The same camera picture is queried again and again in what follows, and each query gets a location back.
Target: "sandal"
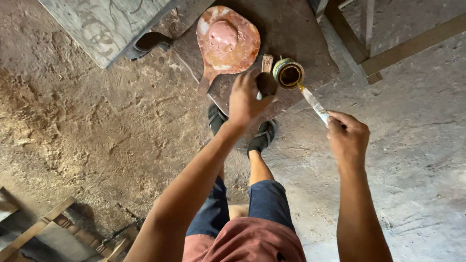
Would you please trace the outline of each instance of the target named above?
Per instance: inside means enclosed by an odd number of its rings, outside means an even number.
[[[253,140],[247,147],[247,157],[249,158],[249,151],[257,150],[262,152],[275,137],[277,126],[273,120],[263,122],[259,126],[258,134],[254,136]]]
[[[220,130],[220,127],[228,120],[228,117],[218,108],[216,104],[209,106],[209,126],[215,136]]]

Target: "shirt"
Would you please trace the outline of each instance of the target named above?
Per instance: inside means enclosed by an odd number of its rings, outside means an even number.
[[[305,262],[298,236],[288,227],[265,219],[229,221],[217,238],[205,234],[185,238],[183,262]]]

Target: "navy blue shorts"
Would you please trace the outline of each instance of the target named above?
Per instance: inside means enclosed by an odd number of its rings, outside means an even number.
[[[285,188],[275,180],[259,181],[249,187],[249,216],[280,223],[295,232]],[[186,236],[206,234],[217,237],[228,221],[226,187],[222,178],[217,177],[206,201],[191,221]]]

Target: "concrete floor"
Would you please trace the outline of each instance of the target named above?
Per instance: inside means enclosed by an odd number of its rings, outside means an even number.
[[[31,221],[73,195],[79,204],[69,215],[108,237],[134,220],[130,213],[145,216],[208,141],[210,101],[171,51],[102,70],[38,1],[2,7],[0,184]],[[343,10],[356,31],[358,10],[357,2]],[[377,1],[372,53],[465,11],[463,0]],[[371,129],[367,173],[394,260],[465,260],[466,35],[368,86],[326,19],[321,26],[340,74],[316,93]],[[325,127],[304,101],[277,121],[264,159],[287,189],[307,258],[337,261],[339,178]],[[232,203],[247,203],[244,147],[226,161]]]

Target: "right hand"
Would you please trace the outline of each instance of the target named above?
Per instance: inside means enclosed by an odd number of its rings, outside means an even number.
[[[230,94],[229,121],[239,127],[246,127],[256,118],[270,103],[274,96],[268,96],[257,100],[256,77],[260,70],[253,69],[239,75],[232,87]]]
[[[337,111],[328,111],[327,119],[330,147],[338,162],[340,173],[364,171],[367,144],[370,131],[368,126],[354,116]]]

